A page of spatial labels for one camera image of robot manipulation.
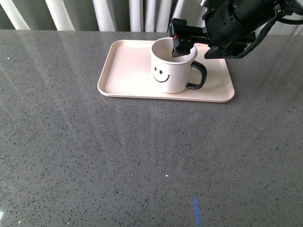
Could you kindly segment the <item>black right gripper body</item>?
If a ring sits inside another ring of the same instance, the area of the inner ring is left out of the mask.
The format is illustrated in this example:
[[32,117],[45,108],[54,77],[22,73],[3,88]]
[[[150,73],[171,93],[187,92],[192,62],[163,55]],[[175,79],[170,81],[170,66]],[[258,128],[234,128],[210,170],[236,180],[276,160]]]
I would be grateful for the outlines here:
[[259,0],[207,0],[204,28],[189,28],[189,42],[209,44],[220,49],[231,45],[246,47],[255,41],[260,26]]

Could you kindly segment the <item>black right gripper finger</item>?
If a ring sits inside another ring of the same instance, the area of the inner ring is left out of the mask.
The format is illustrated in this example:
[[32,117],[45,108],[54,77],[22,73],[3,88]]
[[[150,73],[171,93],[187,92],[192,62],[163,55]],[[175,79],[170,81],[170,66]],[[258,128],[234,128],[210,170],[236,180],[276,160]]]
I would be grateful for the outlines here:
[[181,57],[189,55],[194,46],[192,36],[195,34],[195,28],[188,26],[184,19],[173,18],[169,26],[169,35],[173,40],[172,57]]

